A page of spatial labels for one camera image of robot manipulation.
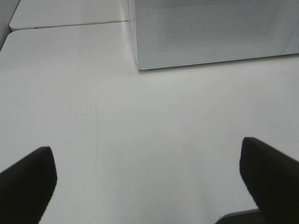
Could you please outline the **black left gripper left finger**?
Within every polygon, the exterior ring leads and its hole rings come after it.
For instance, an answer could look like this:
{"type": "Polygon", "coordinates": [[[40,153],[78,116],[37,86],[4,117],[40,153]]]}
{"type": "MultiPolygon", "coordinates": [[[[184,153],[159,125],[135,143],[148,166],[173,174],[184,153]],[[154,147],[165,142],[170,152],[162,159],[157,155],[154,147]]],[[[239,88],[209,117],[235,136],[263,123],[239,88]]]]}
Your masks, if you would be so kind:
{"type": "Polygon", "coordinates": [[[0,174],[0,222],[37,224],[57,184],[50,147],[40,147],[0,174]]]}

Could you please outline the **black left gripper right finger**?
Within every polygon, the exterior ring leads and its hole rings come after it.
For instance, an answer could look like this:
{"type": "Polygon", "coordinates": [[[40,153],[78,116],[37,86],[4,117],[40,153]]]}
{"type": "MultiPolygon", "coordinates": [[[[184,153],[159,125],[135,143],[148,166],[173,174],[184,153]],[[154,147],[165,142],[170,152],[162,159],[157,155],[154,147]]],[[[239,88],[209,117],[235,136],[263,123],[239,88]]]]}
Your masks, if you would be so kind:
{"type": "Polygon", "coordinates": [[[239,170],[268,224],[299,222],[299,162],[254,137],[242,141],[239,170]]]}

